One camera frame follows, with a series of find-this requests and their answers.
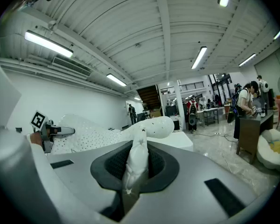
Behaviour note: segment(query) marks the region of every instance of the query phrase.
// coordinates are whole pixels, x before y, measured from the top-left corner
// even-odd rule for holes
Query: white column
[[[165,116],[165,106],[163,104],[163,97],[162,97],[162,93],[161,93],[161,89],[160,89],[159,85],[158,85],[158,91],[159,91],[159,96],[160,96],[160,101],[161,101],[161,106],[162,106],[162,113],[163,113],[163,116]]]
[[[174,90],[176,94],[177,107],[180,115],[181,127],[182,130],[185,130],[186,129],[185,114],[183,112],[182,96],[181,96],[181,92],[179,91],[179,86],[177,81],[174,82]]]

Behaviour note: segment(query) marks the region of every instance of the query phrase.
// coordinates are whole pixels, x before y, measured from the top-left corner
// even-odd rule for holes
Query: hand
[[[47,129],[47,136],[50,136],[50,129]],[[40,146],[42,146],[42,136],[39,132],[35,132],[30,134],[30,141],[33,144],[38,144]]]

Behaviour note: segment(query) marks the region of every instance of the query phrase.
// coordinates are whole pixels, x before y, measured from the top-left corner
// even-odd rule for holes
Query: ceiling
[[[58,24],[53,33],[50,21]],[[247,65],[280,47],[280,38],[273,42],[280,27],[260,0],[227,7],[217,0],[39,0],[0,25],[0,57],[52,61],[57,53],[24,39],[28,29],[73,50],[93,71],[87,81],[128,95],[166,80],[236,72],[252,53]],[[192,70],[201,46],[208,49]]]

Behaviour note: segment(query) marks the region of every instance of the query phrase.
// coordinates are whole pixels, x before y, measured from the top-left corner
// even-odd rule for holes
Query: staircase
[[[139,89],[137,92],[149,110],[160,108],[160,97],[155,85]]]

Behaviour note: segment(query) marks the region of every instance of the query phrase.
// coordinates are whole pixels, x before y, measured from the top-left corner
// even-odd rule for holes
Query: black pants
[[[238,138],[239,138],[239,117],[237,114],[234,114],[234,116],[235,116],[235,124],[234,124],[233,137],[238,140]]]
[[[189,131],[190,130],[196,130],[197,129],[197,123],[196,124],[194,124],[194,125],[190,125],[190,123],[189,123]]]
[[[131,118],[132,125],[137,123],[137,121],[136,121],[136,119],[133,117],[133,115],[130,115],[130,118]]]
[[[268,93],[261,93],[261,108],[268,108],[270,106],[269,104],[269,96],[268,96]]]

